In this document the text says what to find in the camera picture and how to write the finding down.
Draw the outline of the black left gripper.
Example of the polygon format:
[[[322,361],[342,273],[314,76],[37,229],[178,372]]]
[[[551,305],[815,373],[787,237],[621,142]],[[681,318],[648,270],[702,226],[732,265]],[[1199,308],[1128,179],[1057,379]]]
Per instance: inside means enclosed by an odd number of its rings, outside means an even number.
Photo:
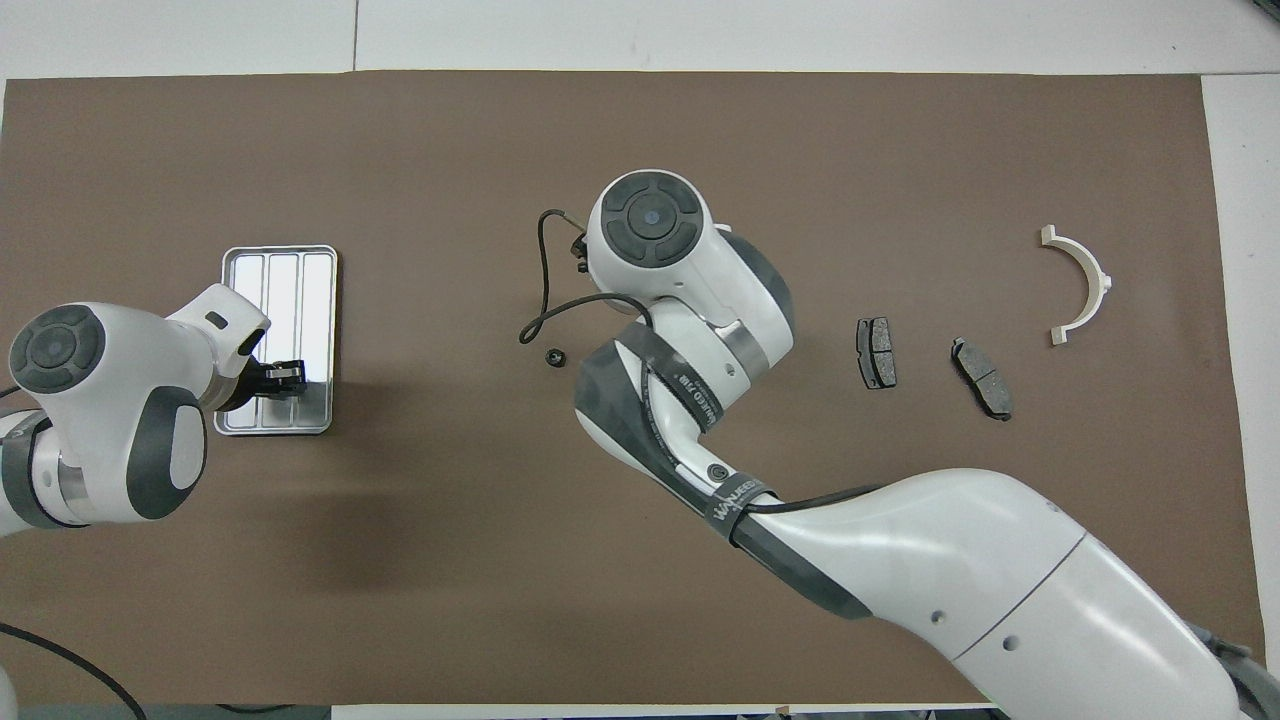
[[[246,359],[244,369],[238,375],[233,392],[221,405],[221,410],[224,413],[232,413],[243,407],[262,389],[265,398],[289,398],[301,396],[306,392],[305,382],[287,382],[266,386],[268,377],[305,377],[305,363],[302,360],[287,360],[264,365],[253,356],[248,356]]]

